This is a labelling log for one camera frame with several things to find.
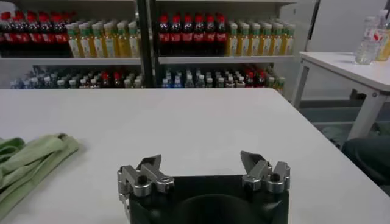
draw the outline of metal gripper jaw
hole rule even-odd
[[[279,194],[289,190],[290,167],[285,162],[272,166],[261,155],[241,151],[241,161],[247,172],[243,187],[249,191],[268,191]]]

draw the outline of bottle label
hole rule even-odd
[[[51,33],[44,33],[42,34],[42,37],[45,43],[54,43],[55,41],[55,36]]]
[[[114,40],[113,39],[106,39],[105,45],[107,46],[107,56],[109,58],[115,58]]]
[[[98,58],[104,58],[103,44],[100,39],[93,40]]]
[[[194,33],[194,41],[195,42],[202,42],[203,40],[204,40],[203,33]]]
[[[214,42],[215,33],[206,33],[206,42]]]
[[[182,33],[182,40],[186,42],[191,42],[193,40],[193,33]]]
[[[252,49],[251,49],[251,52],[250,52],[250,56],[256,56],[257,55],[259,43],[260,43],[260,39],[259,38],[252,39]]]
[[[237,53],[237,38],[230,40],[230,52],[229,56],[235,56]]]
[[[243,38],[243,45],[241,46],[241,56],[248,55],[249,39]]]
[[[30,33],[30,38],[34,43],[42,43],[43,37],[40,33]]]
[[[263,46],[263,55],[268,55],[270,46],[271,46],[271,39],[269,38],[265,39],[264,46]]]
[[[91,49],[90,49],[90,45],[88,44],[88,40],[81,40],[81,46],[83,47],[84,56],[86,58],[90,58],[91,57]]]
[[[287,40],[287,45],[286,45],[286,55],[292,55],[293,54],[293,45],[294,45],[294,39],[293,38],[289,38]]]
[[[130,48],[132,51],[132,57],[139,57],[140,56],[140,50],[138,48],[138,40],[136,38],[130,38]]]
[[[158,34],[158,36],[160,37],[160,42],[169,42],[169,34],[168,33],[160,33]]]
[[[180,33],[171,33],[171,42],[179,42],[181,40]]]
[[[74,58],[80,58],[79,45],[76,40],[69,40],[69,46],[71,47],[72,54]]]
[[[217,33],[217,41],[218,42],[225,42],[227,40],[226,33]]]
[[[64,34],[64,33],[56,34],[56,35],[55,35],[55,40],[56,40],[58,43],[65,43],[65,42],[68,41],[68,36],[67,36],[67,34]]]

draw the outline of table leg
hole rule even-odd
[[[309,67],[301,65],[298,73],[297,82],[295,84],[294,93],[292,94],[291,104],[295,108],[299,108],[300,99],[302,98],[303,89],[306,84]]]
[[[379,111],[385,103],[387,96],[380,92],[367,94],[360,108],[358,117],[348,135],[348,140],[358,137],[366,137],[374,124]]]

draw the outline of white shelf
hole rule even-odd
[[[0,58],[0,63],[32,65],[140,65],[140,58]]]
[[[234,64],[275,63],[292,61],[294,56],[242,56],[242,57],[160,57],[158,62],[168,64]]]

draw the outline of water bottle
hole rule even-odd
[[[370,16],[364,20],[364,35],[360,46],[356,52],[355,61],[361,65],[369,65],[377,53],[377,42],[374,34],[377,29],[377,20]]]

